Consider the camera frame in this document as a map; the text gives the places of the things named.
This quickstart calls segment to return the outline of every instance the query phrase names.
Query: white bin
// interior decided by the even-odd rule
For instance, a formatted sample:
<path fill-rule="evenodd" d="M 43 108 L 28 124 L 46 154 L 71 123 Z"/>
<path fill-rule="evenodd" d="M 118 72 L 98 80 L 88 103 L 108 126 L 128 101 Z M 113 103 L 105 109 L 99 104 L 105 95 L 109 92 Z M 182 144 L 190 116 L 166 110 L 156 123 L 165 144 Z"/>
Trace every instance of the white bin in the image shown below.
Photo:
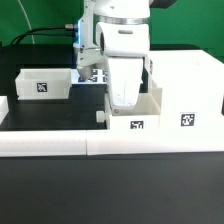
<path fill-rule="evenodd" d="M 19 100 L 68 99 L 71 69 L 21 69 L 15 82 Z"/>

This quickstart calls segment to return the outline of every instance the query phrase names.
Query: white platform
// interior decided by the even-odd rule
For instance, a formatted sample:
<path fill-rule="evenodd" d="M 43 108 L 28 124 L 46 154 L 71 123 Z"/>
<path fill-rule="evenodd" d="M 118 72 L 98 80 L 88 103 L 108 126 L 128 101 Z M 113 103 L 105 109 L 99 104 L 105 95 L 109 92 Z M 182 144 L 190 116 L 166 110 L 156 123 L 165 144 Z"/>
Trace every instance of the white platform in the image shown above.
<path fill-rule="evenodd" d="M 224 151 L 224 117 L 221 115 L 224 64 L 200 50 L 153 51 L 150 57 L 154 63 L 156 86 L 175 93 L 171 98 L 175 105 L 170 103 L 161 107 L 163 126 L 148 130 L 1 132 L 0 156 Z M 185 99 L 190 96 L 195 100 L 192 104 L 181 101 L 184 94 L 180 97 L 178 91 L 186 93 Z M 153 94 L 159 102 L 159 96 L 156 92 Z M 180 120 L 172 117 L 174 109 L 178 109 L 178 118 L 180 111 L 196 111 L 200 125 L 181 127 Z M 165 111 L 170 111 L 170 119 L 163 120 L 163 116 L 168 116 Z M 176 122 L 178 126 L 169 127 L 170 122 Z"/>

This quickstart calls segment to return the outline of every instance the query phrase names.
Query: dark surface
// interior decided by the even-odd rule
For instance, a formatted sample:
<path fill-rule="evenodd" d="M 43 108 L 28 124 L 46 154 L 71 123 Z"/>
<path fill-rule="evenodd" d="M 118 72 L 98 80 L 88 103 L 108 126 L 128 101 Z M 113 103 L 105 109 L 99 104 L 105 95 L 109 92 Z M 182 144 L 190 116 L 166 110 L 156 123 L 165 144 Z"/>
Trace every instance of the dark surface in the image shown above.
<path fill-rule="evenodd" d="M 26 56 L 17 53 L 16 57 L 17 47 Z M 6 47 L 6 57 L 0 55 L 1 94 L 13 92 L 9 77 L 15 78 L 22 57 L 31 67 L 44 66 L 46 61 L 52 67 L 72 65 L 68 46 L 17 47 Z M 18 64 L 4 65 L 7 57 L 18 59 Z M 13 97 L 9 102 L 14 110 L 21 109 L 23 117 L 23 106 L 15 106 Z M 45 113 L 54 120 L 55 111 L 48 109 Z M 0 224 L 223 224 L 223 173 L 223 152 L 0 158 Z"/>
<path fill-rule="evenodd" d="M 173 5 L 177 0 L 154 0 L 151 4 L 150 8 L 169 8 Z"/>
<path fill-rule="evenodd" d="M 21 68 L 74 68 L 71 45 L 13 45 L 0 54 L 0 95 L 6 95 L 9 114 L 0 130 L 103 129 L 96 111 L 104 110 L 102 86 L 76 86 L 68 100 L 18 101 L 15 78 Z"/>

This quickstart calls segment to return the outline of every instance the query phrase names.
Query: green wall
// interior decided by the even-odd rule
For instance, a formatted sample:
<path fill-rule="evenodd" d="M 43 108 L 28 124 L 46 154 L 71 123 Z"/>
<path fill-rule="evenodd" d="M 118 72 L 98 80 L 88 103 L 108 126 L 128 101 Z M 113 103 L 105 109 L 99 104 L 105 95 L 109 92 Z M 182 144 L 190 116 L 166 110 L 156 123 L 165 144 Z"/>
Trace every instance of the green wall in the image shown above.
<path fill-rule="evenodd" d="M 33 28 L 72 23 L 82 15 L 82 0 L 21 1 Z M 3 45 L 8 45 L 27 29 L 17 0 L 1 0 L 0 40 Z M 167 10 L 152 9 L 150 36 L 151 42 L 156 44 L 197 45 L 224 61 L 224 0 L 178 0 Z M 61 37 L 36 37 L 35 40 L 36 43 L 72 42 Z M 24 43 L 31 43 L 31 38 Z"/>

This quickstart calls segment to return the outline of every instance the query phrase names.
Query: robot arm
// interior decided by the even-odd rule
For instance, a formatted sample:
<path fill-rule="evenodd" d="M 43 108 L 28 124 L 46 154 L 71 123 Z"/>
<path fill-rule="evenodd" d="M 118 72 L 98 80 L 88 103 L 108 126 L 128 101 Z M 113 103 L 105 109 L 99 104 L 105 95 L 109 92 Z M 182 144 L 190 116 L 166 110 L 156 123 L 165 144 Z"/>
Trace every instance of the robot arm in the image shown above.
<path fill-rule="evenodd" d="M 81 41 L 84 50 L 78 55 L 77 68 L 83 78 L 89 78 L 94 63 L 104 64 L 112 109 L 133 109 L 137 102 L 143 61 L 150 46 L 149 6 L 160 7 L 162 2 L 166 7 L 175 1 L 85 1 L 84 17 L 81 19 L 82 25 L 86 25 L 86 28 L 81 28 L 85 31 L 81 33 L 81 37 L 85 38 Z"/>

